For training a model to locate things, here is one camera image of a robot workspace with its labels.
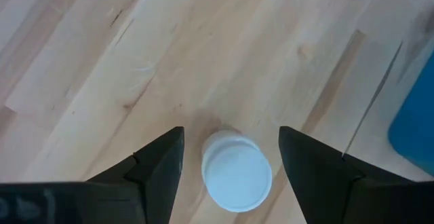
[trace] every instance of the blue bin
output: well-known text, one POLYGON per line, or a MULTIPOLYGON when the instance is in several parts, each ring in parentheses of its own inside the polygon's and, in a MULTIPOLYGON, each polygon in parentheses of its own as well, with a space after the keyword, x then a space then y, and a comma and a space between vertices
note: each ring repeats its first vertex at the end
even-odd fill
POLYGON ((434 176, 434 54, 389 128, 402 156, 434 176))

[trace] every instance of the light-colored wood surface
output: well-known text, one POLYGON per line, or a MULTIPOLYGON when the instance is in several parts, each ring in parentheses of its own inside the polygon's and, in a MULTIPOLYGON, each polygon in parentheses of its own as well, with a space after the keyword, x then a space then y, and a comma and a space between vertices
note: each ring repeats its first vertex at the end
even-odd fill
POLYGON ((304 223, 282 125, 416 181, 387 128, 434 46, 434 0, 0 0, 0 181, 85 180, 174 126, 184 168, 171 223, 304 223), (201 145, 252 137, 270 196, 235 214, 203 186, 201 145))

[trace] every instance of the white cup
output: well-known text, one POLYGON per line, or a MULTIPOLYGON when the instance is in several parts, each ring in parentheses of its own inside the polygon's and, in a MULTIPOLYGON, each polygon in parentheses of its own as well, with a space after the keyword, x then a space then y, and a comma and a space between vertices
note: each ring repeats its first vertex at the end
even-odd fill
POLYGON ((217 205, 231 212, 246 212, 267 198, 273 173, 252 139, 221 130, 206 140, 202 154, 203 182, 217 205))

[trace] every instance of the black plastic part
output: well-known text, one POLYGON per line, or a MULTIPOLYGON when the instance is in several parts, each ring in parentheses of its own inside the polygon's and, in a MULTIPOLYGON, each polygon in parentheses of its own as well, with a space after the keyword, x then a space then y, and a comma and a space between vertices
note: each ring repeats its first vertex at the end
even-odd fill
POLYGON ((145 223, 136 185, 6 184, 0 199, 0 223, 145 223))
POLYGON ((415 183, 289 127, 279 147, 308 224, 434 223, 434 182, 415 183))
POLYGON ((85 183, 0 184, 0 223, 167 224, 183 153, 177 127, 85 183))
POLYGON ((176 127, 134 154, 125 178, 141 186, 146 222, 169 223, 181 176, 184 128, 176 127))

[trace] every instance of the cup lid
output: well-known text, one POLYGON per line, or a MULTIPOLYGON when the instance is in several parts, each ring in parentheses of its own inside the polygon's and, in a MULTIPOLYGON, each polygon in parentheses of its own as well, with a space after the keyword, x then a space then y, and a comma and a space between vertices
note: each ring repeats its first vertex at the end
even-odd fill
POLYGON ((258 207, 273 181, 268 160, 251 139, 242 135, 213 138, 202 163, 203 180, 211 198, 231 212, 258 207))

